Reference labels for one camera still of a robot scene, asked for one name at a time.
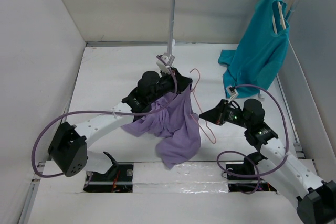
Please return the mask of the pink wire hanger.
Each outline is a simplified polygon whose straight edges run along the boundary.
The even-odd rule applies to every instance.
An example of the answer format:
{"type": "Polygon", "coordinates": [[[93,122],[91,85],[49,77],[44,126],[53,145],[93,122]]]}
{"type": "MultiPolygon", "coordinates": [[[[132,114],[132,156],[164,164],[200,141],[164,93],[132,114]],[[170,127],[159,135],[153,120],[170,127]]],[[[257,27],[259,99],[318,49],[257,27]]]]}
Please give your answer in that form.
{"type": "Polygon", "coordinates": [[[192,85],[191,87],[191,94],[193,96],[193,99],[197,105],[197,108],[200,112],[200,114],[198,115],[199,116],[199,119],[198,119],[198,127],[200,129],[200,131],[204,134],[204,136],[209,140],[209,142],[211,144],[216,144],[217,143],[217,138],[213,132],[213,130],[208,126],[208,123],[204,120],[204,119],[201,119],[201,113],[203,112],[202,108],[201,108],[201,105],[197,99],[197,96],[196,96],[196,89],[197,89],[197,86],[201,80],[201,73],[200,71],[197,69],[197,68],[193,68],[190,70],[190,73],[192,72],[196,72],[197,73],[197,80],[195,82],[195,84],[192,85]]]}

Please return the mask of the purple t-shirt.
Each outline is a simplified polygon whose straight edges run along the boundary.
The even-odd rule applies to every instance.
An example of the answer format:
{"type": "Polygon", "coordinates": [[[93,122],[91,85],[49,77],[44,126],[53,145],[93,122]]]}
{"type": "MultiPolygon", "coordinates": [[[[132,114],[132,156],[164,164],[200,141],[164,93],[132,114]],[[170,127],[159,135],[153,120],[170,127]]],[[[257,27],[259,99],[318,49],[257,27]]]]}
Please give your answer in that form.
{"type": "Polygon", "coordinates": [[[159,112],[146,115],[122,126],[127,133],[140,137],[145,133],[159,137],[155,151],[167,169],[193,158],[201,146],[198,115],[191,104],[191,86],[182,93],[167,93],[152,103],[152,110],[159,112]]]}

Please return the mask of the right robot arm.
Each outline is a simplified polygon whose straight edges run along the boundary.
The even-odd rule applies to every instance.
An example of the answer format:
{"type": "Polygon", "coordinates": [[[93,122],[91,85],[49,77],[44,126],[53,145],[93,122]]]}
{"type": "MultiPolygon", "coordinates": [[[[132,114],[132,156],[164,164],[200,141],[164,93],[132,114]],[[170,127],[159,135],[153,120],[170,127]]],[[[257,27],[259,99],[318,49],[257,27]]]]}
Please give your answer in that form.
{"type": "Polygon", "coordinates": [[[230,176],[262,180],[287,198],[303,223],[335,220],[335,182],[326,182],[299,161],[265,123],[265,110],[256,99],[247,99],[242,108],[222,99],[200,118],[216,125],[228,122],[245,128],[245,138],[256,151],[229,171],[230,176]]]}

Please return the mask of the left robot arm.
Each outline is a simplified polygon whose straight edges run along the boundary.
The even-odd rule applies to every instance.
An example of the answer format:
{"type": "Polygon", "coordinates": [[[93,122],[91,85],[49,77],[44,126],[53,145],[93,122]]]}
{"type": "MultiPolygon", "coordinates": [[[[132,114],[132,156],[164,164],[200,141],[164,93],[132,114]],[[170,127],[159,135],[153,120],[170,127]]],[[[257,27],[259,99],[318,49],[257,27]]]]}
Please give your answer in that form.
{"type": "Polygon", "coordinates": [[[105,180],[114,179],[117,161],[108,152],[95,153],[88,147],[124,125],[161,112],[163,108],[153,108],[157,100],[168,94],[171,104],[175,97],[191,87],[191,78],[181,75],[176,68],[171,70],[172,74],[145,72],[136,87],[110,111],[98,112],[95,118],[77,125],[60,124],[48,153],[62,173],[72,177],[85,170],[96,172],[105,180]]]}

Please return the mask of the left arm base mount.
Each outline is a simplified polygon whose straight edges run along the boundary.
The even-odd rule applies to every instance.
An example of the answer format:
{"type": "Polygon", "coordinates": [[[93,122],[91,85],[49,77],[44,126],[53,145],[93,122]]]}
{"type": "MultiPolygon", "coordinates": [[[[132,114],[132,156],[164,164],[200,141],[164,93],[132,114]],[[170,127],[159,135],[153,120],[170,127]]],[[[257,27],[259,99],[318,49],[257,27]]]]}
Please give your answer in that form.
{"type": "Polygon", "coordinates": [[[87,193],[132,193],[133,163],[118,163],[108,152],[103,152],[103,164],[111,164],[106,173],[87,171],[83,190],[87,193]]]}

